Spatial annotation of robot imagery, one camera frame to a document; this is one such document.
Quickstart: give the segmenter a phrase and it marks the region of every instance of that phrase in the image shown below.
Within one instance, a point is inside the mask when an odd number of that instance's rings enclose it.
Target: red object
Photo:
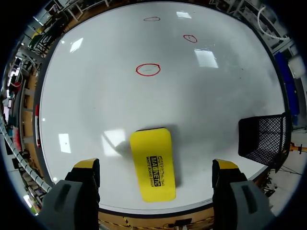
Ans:
[[[143,74],[143,73],[140,73],[140,68],[141,67],[144,67],[144,66],[148,66],[148,67],[150,67],[150,66],[155,66],[155,67],[158,67],[158,70],[157,70],[157,72],[155,72],[155,73],[153,73],[153,74]],[[158,64],[154,64],[154,63],[146,63],[146,64],[141,64],[141,65],[139,65],[136,69],[135,69],[135,71],[138,73],[138,74],[140,74],[140,75],[142,75],[142,76],[145,76],[145,77],[152,77],[152,76],[154,76],[154,75],[157,75],[160,71],[161,71],[161,67],[160,67],[160,65],[158,65]]]
[[[21,141],[20,141],[20,134],[19,134],[19,128],[13,127],[13,143],[17,149],[17,151],[21,151]]]
[[[145,18],[144,21],[146,22],[156,22],[156,21],[159,21],[161,20],[161,18],[159,17],[150,17],[150,18]]]
[[[197,38],[193,35],[183,35],[184,39],[188,40],[189,42],[192,42],[192,43],[197,43]]]

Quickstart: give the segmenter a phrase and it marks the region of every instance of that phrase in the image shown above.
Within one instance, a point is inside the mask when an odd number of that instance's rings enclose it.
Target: pipe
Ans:
[[[24,168],[24,170],[32,177],[32,179],[40,186],[42,189],[44,189],[46,192],[49,192],[51,190],[51,187],[43,181],[42,178],[39,177],[39,175],[34,172],[34,170],[27,164],[27,162],[23,159],[21,154],[17,151],[14,143],[12,142],[11,138],[9,137],[8,133],[6,132],[3,117],[0,115],[0,130],[4,136],[4,139],[6,143],[10,146],[10,149],[12,150],[13,154],[15,155],[18,162],[21,164],[21,166]]]

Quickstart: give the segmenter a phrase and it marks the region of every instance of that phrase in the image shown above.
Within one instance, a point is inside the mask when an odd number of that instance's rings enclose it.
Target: white cable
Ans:
[[[21,81],[20,81],[20,83],[19,83],[19,85],[14,85],[12,82],[10,82],[10,85],[12,85],[12,86],[14,86],[14,87],[19,87],[19,86],[21,86],[21,84],[22,84],[22,82],[23,82],[23,80],[24,80],[24,76],[23,76],[23,73],[22,73],[22,69],[20,69],[20,74],[21,74]]]
[[[258,15],[257,15],[257,22],[258,22],[258,26],[259,26],[260,30],[261,30],[265,35],[267,35],[267,36],[269,36],[269,37],[271,37],[271,38],[274,38],[274,39],[277,39],[277,40],[281,40],[281,41],[289,40],[289,39],[290,39],[289,37],[276,37],[276,36],[274,36],[274,35],[271,35],[271,34],[265,32],[265,31],[261,28],[261,26],[260,26],[260,14],[261,14],[262,11],[264,11],[264,9],[265,9],[265,6],[262,7],[262,8],[258,11]]]
[[[12,150],[16,159],[21,164],[21,166],[24,168],[24,170],[32,177],[32,179],[42,189],[44,189],[46,192],[49,192],[49,190],[51,190],[51,187],[45,181],[43,181],[43,179],[40,178],[39,175],[37,175],[34,170],[32,170],[32,168],[27,164],[27,162],[21,156],[20,152],[15,147],[15,144],[12,142],[11,138],[9,137],[8,133],[6,132],[2,115],[0,115],[0,132],[3,134],[4,139],[6,140],[6,143],[8,144],[8,146],[10,146],[10,149]]]

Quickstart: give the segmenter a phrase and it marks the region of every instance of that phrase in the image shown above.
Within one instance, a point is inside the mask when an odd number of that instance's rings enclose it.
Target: red marker drawing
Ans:
[[[150,18],[145,18],[144,21],[146,22],[156,22],[156,21],[159,21],[161,20],[161,18],[159,17],[150,17]]]
[[[161,71],[161,67],[158,64],[146,63],[139,65],[135,71],[142,76],[152,77]]]
[[[189,42],[192,42],[192,43],[197,43],[197,38],[194,37],[193,35],[183,35],[184,39],[188,40]]]

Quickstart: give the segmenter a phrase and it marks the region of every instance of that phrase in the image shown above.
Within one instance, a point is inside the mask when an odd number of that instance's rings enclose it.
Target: cable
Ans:
[[[12,72],[13,70],[14,70],[14,71],[17,71],[16,68],[12,68],[11,64],[10,64],[10,68],[11,68],[11,72]],[[12,85],[12,86],[14,86],[14,87],[19,87],[19,86],[21,86],[21,84],[22,84],[22,82],[23,82],[23,80],[24,80],[24,76],[23,76],[22,69],[20,68],[19,71],[20,71],[20,74],[21,74],[21,81],[20,81],[19,85],[14,85],[12,82],[10,82],[10,85]]]
[[[294,171],[293,169],[290,169],[290,168],[288,168],[288,167],[286,167],[286,166],[284,166],[284,165],[283,165],[282,167],[285,167],[286,169],[289,169],[289,170],[291,170],[292,172],[301,175],[300,173],[298,173],[298,172]]]
[[[269,36],[269,37],[271,37],[271,38],[274,38],[274,39],[277,39],[277,40],[281,40],[281,41],[289,40],[290,38],[287,37],[287,36],[286,36],[286,37],[276,37],[276,36],[274,36],[274,35],[271,35],[271,34],[265,32],[265,31],[262,29],[262,27],[260,26],[260,14],[261,14],[262,11],[264,11],[264,9],[265,9],[265,6],[262,7],[262,8],[258,11],[258,15],[257,15],[257,22],[258,22],[258,26],[259,26],[260,30],[261,30],[265,35],[267,35],[267,36]]]

